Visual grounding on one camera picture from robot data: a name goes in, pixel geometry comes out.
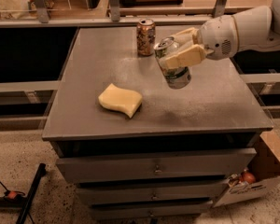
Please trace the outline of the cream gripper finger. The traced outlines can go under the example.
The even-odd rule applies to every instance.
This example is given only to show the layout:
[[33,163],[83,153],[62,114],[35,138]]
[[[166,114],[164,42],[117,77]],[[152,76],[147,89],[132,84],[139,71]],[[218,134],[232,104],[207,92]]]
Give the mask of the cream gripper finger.
[[190,27],[181,32],[173,34],[172,38],[179,46],[183,46],[183,45],[193,46],[198,44],[197,34],[198,34],[198,29],[194,27]]
[[201,63],[205,58],[205,49],[200,45],[193,45],[167,55],[164,58],[164,66],[167,69],[188,67]]

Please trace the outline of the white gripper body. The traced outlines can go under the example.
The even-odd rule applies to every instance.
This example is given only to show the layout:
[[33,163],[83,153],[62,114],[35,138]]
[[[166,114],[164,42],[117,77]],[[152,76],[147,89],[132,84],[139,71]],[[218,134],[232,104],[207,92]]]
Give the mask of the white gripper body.
[[233,16],[223,15],[203,24],[198,29],[198,43],[204,47],[208,59],[221,60],[232,57],[239,47]]

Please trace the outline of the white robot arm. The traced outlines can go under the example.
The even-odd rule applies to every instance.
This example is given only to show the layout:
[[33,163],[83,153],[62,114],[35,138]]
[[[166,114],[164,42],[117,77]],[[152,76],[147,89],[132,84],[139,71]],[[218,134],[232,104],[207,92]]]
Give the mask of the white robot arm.
[[173,35],[179,48],[165,55],[168,69],[193,66],[204,59],[221,60],[245,50],[280,50],[280,0],[223,15]]

